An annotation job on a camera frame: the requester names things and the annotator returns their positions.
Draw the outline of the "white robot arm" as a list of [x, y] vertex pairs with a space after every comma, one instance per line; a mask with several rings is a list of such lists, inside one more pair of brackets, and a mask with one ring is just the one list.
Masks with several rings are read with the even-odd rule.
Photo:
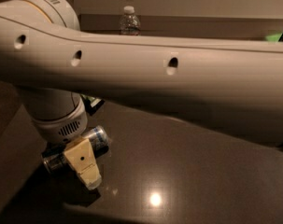
[[0, 3], [0, 80], [89, 188], [84, 96], [283, 148], [283, 42], [97, 35], [65, 0]]

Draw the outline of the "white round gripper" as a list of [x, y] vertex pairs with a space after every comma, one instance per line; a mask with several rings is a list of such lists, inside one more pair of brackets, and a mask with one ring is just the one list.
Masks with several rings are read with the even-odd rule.
[[[85, 106], [77, 93], [18, 87], [18, 94], [37, 131], [49, 143], [66, 143], [87, 127]], [[102, 177], [89, 139], [77, 138], [66, 146], [63, 154], [88, 190], [101, 184]]]

